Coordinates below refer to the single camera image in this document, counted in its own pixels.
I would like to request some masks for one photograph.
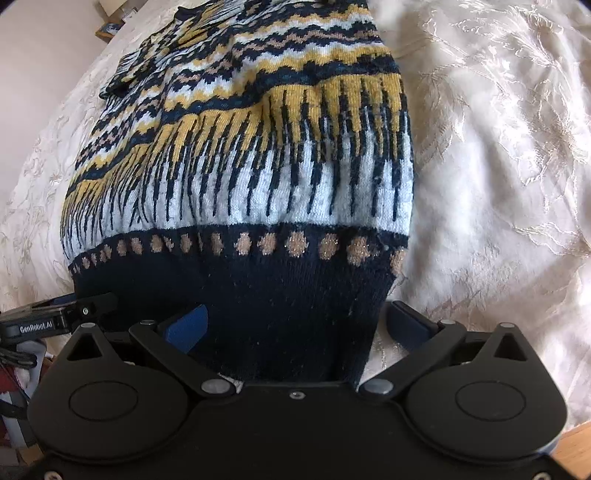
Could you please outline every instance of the yellow stripe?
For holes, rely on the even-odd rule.
[[[178,136],[174,140],[173,163],[180,161],[180,151],[183,145],[187,143],[187,136],[191,132],[191,144],[194,145],[194,155],[200,156],[204,147],[205,142],[214,129],[212,135],[212,146],[210,149],[210,155],[206,163],[206,171],[210,172],[214,163],[214,153],[217,149],[218,144],[222,140],[222,134],[228,124],[229,138],[226,141],[224,152],[227,154],[233,139],[238,134],[241,125],[248,121],[246,126],[242,143],[239,146],[240,157],[245,154],[245,149],[254,137],[259,123],[262,121],[263,128],[262,134],[257,145],[259,152],[265,152],[270,146],[271,141],[271,120],[275,122],[274,133],[277,136],[277,144],[280,148],[284,145],[284,129],[289,127],[291,131],[290,142],[297,144],[303,141],[303,135],[300,128],[301,118],[301,107],[306,99],[308,103],[308,117],[307,121],[310,125],[311,136],[314,140],[320,141],[322,136],[320,134],[320,104],[323,96],[328,106],[328,114],[330,123],[332,125],[332,136],[338,138],[342,132],[339,131],[339,116],[346,115],[350,119],[356,142],[355,154],[359,155],[359,135],[362,130],[361,123],[361,89],[364,87],[369,97],[369,108],[372,108],[374,114],[374,125],[372,128],[376,132],[378,140],[379,152],[384,151],[384,136],[381,131],[382,128],[382,116],[379,107],[383,105],[385,99],[383,92],[388,95],[388,106],[392,112],[392,122],[389,126],[392,132],[398,132],[398,111],[400,110],[400,76],[398,73],[378,74],[374,76],[368,75],[341,75],[333,77],[331,79],[323,80],[315,86],[307,85],[281,85],[271,88],[266,92],[261,101],[243,109],[231,109],[231,110],[206,110],[201,113],[190,113],[183,116],[175,124],[167,124],[159,127],[158,132],[151,144],[136,145],[134,149],[143,148],[142,154],[137,155],[136,162],[143,162],[146,168],[152,165],[154,162],[159,161],[161,155],[167,151],[170,142],[174,138],[174,133],[178,131]],[[340,96],[345,95],[348,103],[348,111],[340,111]],[[283,123],[282,108],[287,110],[287,122],[288,125]],[[197,132],[203,126],[203,130],[196,137]],[[109,164],[113,158],[115,158],[120,151],[122,151],[129,138],[133,136],[135,132],[130,132],[113,151],[108,155],[96,155],[92,161],[88,162],[84,169],[79,172],[76,179],[79,179],[91,168],[101,168],[106,164]],[[150,154],[146,158],[146,152],[150,148]],[[255,165],[255,168],[261,168],[265,158],[260,158],[259,163]],[[88,180],[81,182],[80,185],[87,185],[87,182],[101,182],[103,179]]]
[[[319,67],[331,61],[341,61],[344,64],[351,65],[356,63],[360,56],[385,53],[388,53],[388,48],[385,46],[361,45],[353,49],[336,47],[326,55],[321,55],[318,51],[309,51],[301,58],[285,55],[278,59],[263,60],[257,63],[256,69],[252,69],[242,75],[240,79],[230,82],[228,88],[217,86],[207,92],[203,88],[195,88],[189,94],[184,93],[167,98],[164,102],[164,110],[171,111],[179,104],[183,108],[188,108],[195,102],[205,102],[212,98],[228,99],[234,95],[242,95],[246,86],[255,81],[259,72],[273,73],[282,67],[289,67],[300,72],[303,70],[304,65],[310,61],[313,61]]]

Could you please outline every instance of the white bedspread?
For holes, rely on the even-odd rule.
[[[41,132],[0,218],[0,309],[72,290],[59,240],[74,160],[120,56],[171,20],[150,0]],[[591,419],[591,15],[575,0],[374,0],[415,149],[410,248],[392,298],[472,329],[519,325],[570,425]],[[400,357],[380,328],[366,374]]]

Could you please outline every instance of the knit sweater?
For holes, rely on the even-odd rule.
[[[365,0],[180,7],[101,97],[61,236],[76,293],[119,296],[106,327],[203,303],[191,354],[210,368],[356,381],[413,196],[402,81]]]

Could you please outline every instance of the wooden furniture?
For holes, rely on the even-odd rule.
[[[591,421],[566,432],[553,454],[572,475],[584,480],[591,475]]]

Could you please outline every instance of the screw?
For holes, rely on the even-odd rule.
[[[43,480],[63,480],[61,475],[57,472],[45,472]]]
[[[394,385],[390,380],[386,380],[385,378],[371,378],[363,384],[363,387],[369,393],[388,395],[394,388]]]
[[[300,392],[300,391],[290,392],[290,398],[292,400],[303,400],[305,397],[306,397],[306,394],[304,392]]]
[[[222,395],[231,388],[230,382],[223,378],[212,378],[201,384],[201,390],[210,395]]]

